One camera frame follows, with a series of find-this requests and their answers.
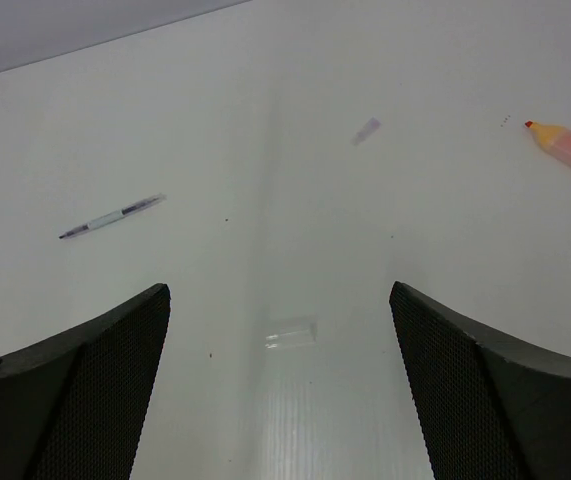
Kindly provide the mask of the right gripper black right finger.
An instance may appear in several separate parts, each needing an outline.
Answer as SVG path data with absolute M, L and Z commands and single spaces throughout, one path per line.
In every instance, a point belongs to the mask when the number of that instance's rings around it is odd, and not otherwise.
M 571 357 L 413 287 L 389 305 L 437 479 L 571 479 Z

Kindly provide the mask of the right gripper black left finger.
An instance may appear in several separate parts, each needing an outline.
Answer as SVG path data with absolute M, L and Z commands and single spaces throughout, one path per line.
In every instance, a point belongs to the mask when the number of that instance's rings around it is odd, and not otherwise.
M 155 284 L 0 356 L 0 479 L 127 479 L 170 320 Z

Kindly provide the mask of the clear pen cap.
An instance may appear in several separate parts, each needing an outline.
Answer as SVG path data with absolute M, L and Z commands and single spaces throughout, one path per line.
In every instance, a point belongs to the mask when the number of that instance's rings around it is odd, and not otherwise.
M 314 317 L 272 320 L 265 327 L 265 348 L 267 350 L 310 346 L 316 343 L 316 338 L 317 322 Z

